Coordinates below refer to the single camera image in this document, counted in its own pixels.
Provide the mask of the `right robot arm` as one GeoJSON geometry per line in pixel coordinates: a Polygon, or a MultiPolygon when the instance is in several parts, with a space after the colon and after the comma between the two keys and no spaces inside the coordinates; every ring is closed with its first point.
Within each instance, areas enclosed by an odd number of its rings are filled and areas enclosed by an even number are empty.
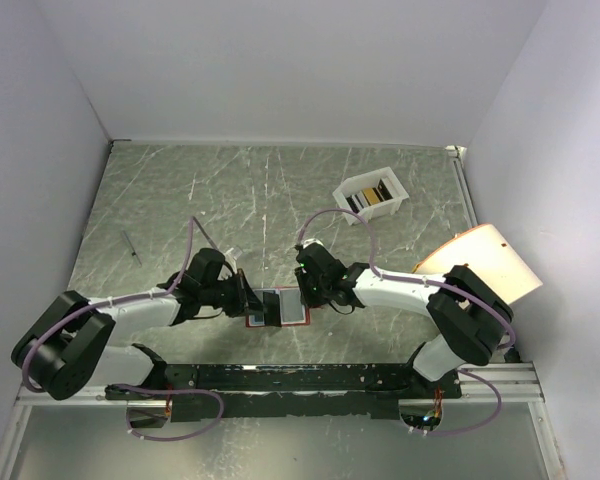
{"type": "Polygon", "coordinates": [[[316,241],[296,250],[294,273],[306,306],[330,305],[338,312],[391,307],[434,323],[438,335],[416,349],[404,374],[405,388],[415,397],[428,396],[444,375],[464,364],[487,365],[502,338],[512,335],[510,306],[467,266],[406,274],[369,263],[346,266],[316,241]]]}

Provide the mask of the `white plastic card tray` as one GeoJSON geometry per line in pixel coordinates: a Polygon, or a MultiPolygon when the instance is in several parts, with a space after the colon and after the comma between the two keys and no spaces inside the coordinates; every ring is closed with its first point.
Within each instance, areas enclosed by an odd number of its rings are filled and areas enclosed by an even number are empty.
{"type": "Polygon", "coordinates": [[[384,167],[345,179],[333,191],[333,197],[338,207],[370,222],[395,214],[409,194],[394,171],[384,167]]]}

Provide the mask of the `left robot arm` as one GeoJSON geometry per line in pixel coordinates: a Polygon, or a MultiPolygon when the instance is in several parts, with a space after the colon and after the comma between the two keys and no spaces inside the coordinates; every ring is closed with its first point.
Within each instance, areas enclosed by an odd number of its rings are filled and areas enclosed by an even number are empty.
{"type": "Polygon", "coordinates": [[[59,295],[16,343],[12,363],[32,392],[65,400],[88,385],[130,384],[142,398],[168,385],[167,362],[151,348],[117,341],[136,330],[200,319],[204,307],[230,317],[263,310],[244,272],[212,248],[200,249],[166,282],[141,293],[89,299],[75,290],[59,295]]]}

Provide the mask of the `red leather card holder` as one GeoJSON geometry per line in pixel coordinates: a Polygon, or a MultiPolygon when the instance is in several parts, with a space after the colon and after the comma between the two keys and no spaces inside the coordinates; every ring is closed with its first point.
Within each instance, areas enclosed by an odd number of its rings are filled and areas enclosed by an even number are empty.
{"type": "Polygon", "coordinates": [[[256,289],[254,294],[262,310],[246,317],[247,328],[297,327],[310,324],[310,311],[304,305],[298,287],[256,289]]]}

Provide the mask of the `black credit card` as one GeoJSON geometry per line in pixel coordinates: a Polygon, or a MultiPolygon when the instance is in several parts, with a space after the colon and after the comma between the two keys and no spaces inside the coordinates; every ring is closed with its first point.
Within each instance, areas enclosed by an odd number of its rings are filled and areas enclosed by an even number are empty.
{"type": "Polygon", "coordinates": [[[275,291],[263,293],[263,319],[266,327],[282,326],[280,295],[275,291]]]}
{"type": "Polygon", "coordinates": [[[281,289],[281,320],[283,325],[301,324],[305,320],[304,306],[297,288],[281,289]]]}

